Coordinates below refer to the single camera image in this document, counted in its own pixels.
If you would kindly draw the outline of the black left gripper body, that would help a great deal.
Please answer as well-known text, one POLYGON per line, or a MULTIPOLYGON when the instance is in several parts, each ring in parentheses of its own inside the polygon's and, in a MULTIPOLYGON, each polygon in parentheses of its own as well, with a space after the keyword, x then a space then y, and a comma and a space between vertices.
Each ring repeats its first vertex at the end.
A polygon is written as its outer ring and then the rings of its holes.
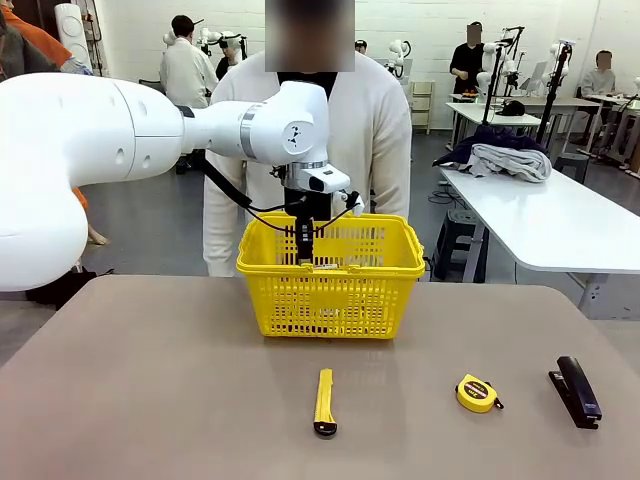
POLYGON ((318 192, 284 189, 284 211, 287 215, 329 221, 332 218, 332 195, 318 192))

